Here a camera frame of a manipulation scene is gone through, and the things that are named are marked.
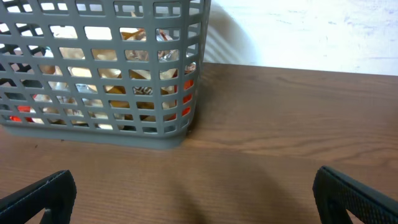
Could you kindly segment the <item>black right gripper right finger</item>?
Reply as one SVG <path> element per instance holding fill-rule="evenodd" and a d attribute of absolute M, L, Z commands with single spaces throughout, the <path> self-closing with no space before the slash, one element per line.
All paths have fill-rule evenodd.
<path fill-rule="evenodd" d="M 363 223 L 397 224 L 397 201 L 331 167 L 318 169 L 312 190 L 323 224 L 352 224 L 349 213 Z"/>

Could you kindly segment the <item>orange spaghetti packet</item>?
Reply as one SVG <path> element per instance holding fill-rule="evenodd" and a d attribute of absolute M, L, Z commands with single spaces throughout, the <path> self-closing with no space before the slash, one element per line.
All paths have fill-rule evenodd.
<path fill-rule="evenodd" d="M 138 74 L 137 72 L 133 72 L 132 70 L 130 71 L 130 76 L 133 79 L 140 79 L 143 80 L 145 77 L 142 75 Z M 177 71 L 175 71 L 173 78 L 177 77 Z M 39 81 L 37 80 L 23 80 L 22 84 L 25 85 L 25 87 L 29 88 L 42 88 L 42 85 Z M 190 89 L 194 84 L 193 80 L 187 80 L 184 84 L 184 91 Z M 60 91 L 67 91 L 68 90 L 68 85 L 66 83 L 62 82 L 50 82 L 49 83 L 51 90 L 60 90 Z M 98 93 L 96 86 L 95 85 L 88 85 L 88 84 L 82 84 L 82 83 L 77 83 L 76 84 L 76 89 L 78 90 L 79 93 L 87 93 L 87 94 L 95 94 Z M 109 94 L 115 94 L 115 95 L 125 95 L 126 91 L 123 86 L 112 86 L 112 85 L 105 85 L 104 86 L 105 93 Z M 133 94 L 135 96 L 152 96 L 153 91 L 152 88 L 148 86 L 135 86 L 132 88 Z M 178 91 L 178 86 L 166 86 L 166 87 L 161 87 L 160 92 L 161 95 L 167 96 L 167 95 L 173 95 L 177 93 Z M 49 95 L 45 94 L 38 94 L 34 93 L 30 95 L 32 99 L 37 103 L 51 103 L 54 105 L 54 102 Z M 188 103 L 189 101 L 192 100 L 193 94 L 188 94 L 183 97 L 183 104 Z M 10 100 L 24 100 L 23 95 L 19 93 L 10 93 L 8 98 Z M 60 103 L 60 105 L 77 105 L 78 104 L 78 99 L 72 97 L 72 96 L 56 96 L 57 101 Z M 94 98 L 80 98 L 80 100 L 83 102 L 85 106 L 88 107 L 95 107 L 95 108 L 103 108 L 104 103 L 103 100 L 99 99 L 94 99 Z M 130 104 L 127 101 L 118 101 L 118 100 L 110 100 L 109 106 L 111 108 L 127 108 L 131 109 Z M 155 106 L 153 102 L 150 101 L 137 101 L 135 102 L 137 109 L 139 110 L 154 110 Z M 165 101 L 162 103 L 162 109 L 163 110 L 169 110 L 176 108 L 177 105 L 177 100 L 172 100 L 172 101 Z M 27 105 L 17 105 L 17 110 L 20 113 L 36 113 L 35 109 L 33 106 L 27 106 Z M 11 107 L 8 105 L 1 105 L 2 110 L 11 110 Z M 42 114 L 60 114 L 61 110 L 64 110 L 64 113 L 67 116 L 74 116 L 74 117 L 84 117 L 84 114 L 82 110 L 80 109 L 73 109 L 73 108 L 63 108 L 63 109 L 58 109 L 55 106 L 44 106 L 44 107 L 39 107 L 41 110 Z M 182 116 L 185 116 L 186 114 L 189 114 L 191 107 L 187 106 L 183 109 L 182 111 Z M 88 111 L 88 115 L 90 116 L 91 119 L 103 119 L 103 120 L 108 120 L 110 116 L 108 116 L 107 112 L 102 111 Z M 132 112 L 123 112 L 123 113 L 113 113 L 113 116 L 115 120 L 129 120 L 133 121 L 134 117 Z M 140 114 L 140 120 L 145 121 L 145 122 L 155 122 L 155 115 L 150 115 L 150 114 Z M 6 115 L 5 119 L 13 122 L 18 122 L 21 123 L 22 117 L 16 116 L 16 115 Z M 38 116 L 34 117 L 24 117 L 24 119 L 28 123 L 38 123 L 38 124 L 44 124 L 44 119 L 39 118 Z M 166 114 L 164 115 L 164 121 L 171 121 L 176 119 L 176 113 L 172 114 Z M 55 118 L 52 119 L 50 118 L 48 121 L 50 124 L 60 124 L 64 125 L 65 121 L 62 118 Z M 83 121 L 82 119 L 78 120 L 71 120 L 72 125 L 75 126 L 88 126 L 87 121 Z M 104 124 L 104 123 L 99 123 L 97 124 L 100 129 L 112 129 L 110 128 L 110 124 Z"/>

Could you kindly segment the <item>cream brown snack bag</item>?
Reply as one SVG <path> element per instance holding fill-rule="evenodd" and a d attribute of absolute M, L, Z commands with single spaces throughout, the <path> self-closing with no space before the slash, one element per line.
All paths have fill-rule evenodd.
<path fill-rule="evenodd" d="M 61 27 L 58 30 L 56 30 L 55 37 L 71 38 L 72 39 L 72 38 L 76 38 L 77 34 L 70 27 Z M 143 28 L 140 28 L 140 29 L 138 29 L 138 28 L 131 28 L 131 29 L 123 28 L 121 30 L 121 37 L 122 37 L 122 40 L 145 41 L 146 40 L 146 32 Z M 85 58 L 85 56 L 83 55 L 82 49 L 79 49 L 79 48 L 62 47 L 60 49 L 60 53 L 63 55 L 63 57 L 68 58 L 68 59 L 82 59 L 83 60 Z M 117 59 L 115 50 L 93 49 L 92 53 L 93 53 L 94 59 L 96 59 L 96 60 L 115 61 Z M 125 55 L 126 55 L 126 59 L 130 60 L 130 61 L 147 62 L 149 60 L 149 54 L 145 50 L 126 50 Z M 61 75 L 62 74 L 60 67 L 58 67 L 56 65 L 41 65 L 40 69 L 44 74 L 47 74 L 47 75 Z M 137 72 L 138 74 L 145 77 L 145 79 L 143 79 L 144 81 L 149 81 L 152 78 L 151 72 L 149 70 L 130 69 L 129 73 L 131 70 L 133 72 Z M 80 77 L 80 78 L 91 78 L 92 77 L 91 70 L 88 68 L 69 67 L 68 71 L 70 72 L 70 75 L 73 77 Z M 177 71 L 177 76 L 178 76 L 178 70 L 176 68 L 171 68 L 166 71 L 160 71 L 159 78 L 161 80 L 170 80 L 170 79 L 172 79 L 175 71 Z M 100 78 L 104 78 L 104 79 L 121 79 L 124 76 L 122 74 L 121 70 L 117 69 L 117 68 L 99 68 L 98 75 Z M 133 79 L 130 76 L 130 74 L 128 74 L 128 77 L 131 80 L 140 80 L 140 79 Z"/>

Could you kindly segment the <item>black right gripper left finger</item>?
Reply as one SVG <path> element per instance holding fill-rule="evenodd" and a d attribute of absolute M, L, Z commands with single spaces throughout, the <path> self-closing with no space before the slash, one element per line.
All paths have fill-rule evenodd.
<path fill-rule="evenodd" d="M 69 170 L 55 172 L 1 199 L 1 223 L 26 223 L 41 210 L 41 223 L 69 223 L 76 185 Z"/>

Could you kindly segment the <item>brown white snack bag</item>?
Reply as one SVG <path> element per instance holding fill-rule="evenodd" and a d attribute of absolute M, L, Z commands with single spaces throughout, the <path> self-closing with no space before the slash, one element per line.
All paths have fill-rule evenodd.
<path fill-rule="evenodd" d="M 160 43 L 172 43 L 175 41 L 173 37 L 169 35 L 169 30 L 167 29 L 156 29 L 155 30 L 156 34 L 156 41 Z M 198 44 L 192 44 L 189 45 L 185 51 L 185 56 L 186 58 L 192 58 L 198 54 Z M 161 63 L 165 62 L 175 62 L 180 60 L 180 50 L 176 48 L 175 46 L 168 46 L 166 45 L 165 47 L 162 47 L 160 50 L 157 51 L 157 58 L 158 61 Z M 189 73 L 192 73 L 196 70 L 197 68 L 197 62 L 189 62 L 185 67 L 185 74 L 188 75 Z"/>

